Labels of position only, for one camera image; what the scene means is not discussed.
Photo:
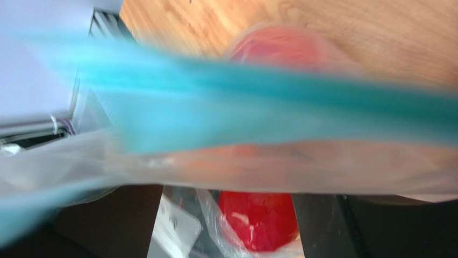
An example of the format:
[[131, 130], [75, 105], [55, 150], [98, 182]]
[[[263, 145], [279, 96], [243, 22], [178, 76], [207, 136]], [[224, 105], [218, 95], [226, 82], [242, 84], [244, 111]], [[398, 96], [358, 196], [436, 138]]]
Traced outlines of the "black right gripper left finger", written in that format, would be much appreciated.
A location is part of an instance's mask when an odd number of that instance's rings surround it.
[[65, 207], [1, 248], [1, 257], [146, 257], [161, 185], [116, 189], [94, 202]]

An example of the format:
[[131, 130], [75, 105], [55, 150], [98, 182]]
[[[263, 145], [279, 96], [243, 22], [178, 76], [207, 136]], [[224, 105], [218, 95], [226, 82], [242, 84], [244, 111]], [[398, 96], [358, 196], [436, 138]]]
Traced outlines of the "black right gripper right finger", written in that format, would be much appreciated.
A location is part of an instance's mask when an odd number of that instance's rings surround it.
[[294, 194], [306, 257], [457, 257], [457, 201]]

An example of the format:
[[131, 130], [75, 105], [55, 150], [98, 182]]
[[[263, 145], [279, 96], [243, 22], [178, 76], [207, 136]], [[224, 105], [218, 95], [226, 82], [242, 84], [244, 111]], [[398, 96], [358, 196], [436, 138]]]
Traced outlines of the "clear zip top bag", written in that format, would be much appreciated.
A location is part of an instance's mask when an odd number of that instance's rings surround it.
[[1, 29], [1, 248], [132, 185], [163, 186], [146, 257], [306, 257], [300, 232], [230, 244], [221, 191], [457, 201], [457, 92], [366, 80], [306, 32], [318, 71]]

